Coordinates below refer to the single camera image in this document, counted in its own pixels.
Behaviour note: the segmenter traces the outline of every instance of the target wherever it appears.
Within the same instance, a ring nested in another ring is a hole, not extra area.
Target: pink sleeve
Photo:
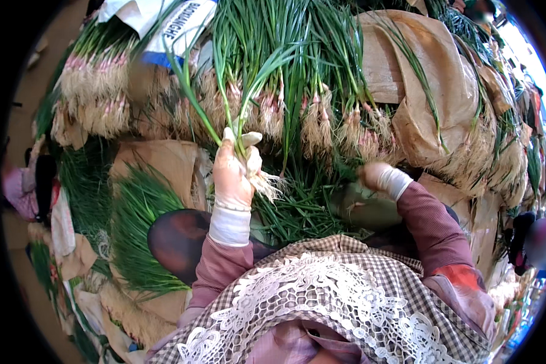
[[[417,182],[411,182],[396,204],[398,214],[415,238],[424,276],[439,267],[473,267],[469,243],[459,224],[432,194]]]
[[[488,341],[495,337],[495,307],[485,291],[479,270],[466,265],[449,265],[435,269],[423,279],[471,329]]]
[[[253,244],[242,248],[216,243],[207,235],[200,262],[196,266],[197,281],[192,283],[188,308],[204,308],[243,273],[253,268]]]

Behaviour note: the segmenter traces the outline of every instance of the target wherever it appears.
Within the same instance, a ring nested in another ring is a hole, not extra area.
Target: green onion
[[[125,286],[147,300],[172,291],[190,289],[169,273],[148,249],[148,229],[162,214],[181,210],[182,202],[167,179],[150,165],[127,165],[128,176],[116,181],[112,203],[112,263]]]

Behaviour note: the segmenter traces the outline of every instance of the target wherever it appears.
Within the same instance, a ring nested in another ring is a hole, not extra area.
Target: white sleeve cover
[[[233,211],[215,204],[208,234],[219,244],[242,248],[248,245],[250,211]]]
[[[413,182],[413,179],[397,168],[385,170],[379,177],[379,189],[388,193],[394,201],[398,201],[402,193]]]

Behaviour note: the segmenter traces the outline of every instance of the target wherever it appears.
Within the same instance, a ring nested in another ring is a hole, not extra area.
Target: white lace
[[[278,316],[318,312],[350,331],[388,364],[457,363],[439,344],[439,329],[421,313],[408,317],[406,300],[387,297],[371,271],[335,256],[285,257],[239,280],[231,308],[196,327],[178,351],[185,363],[237,363],[256,333]]]

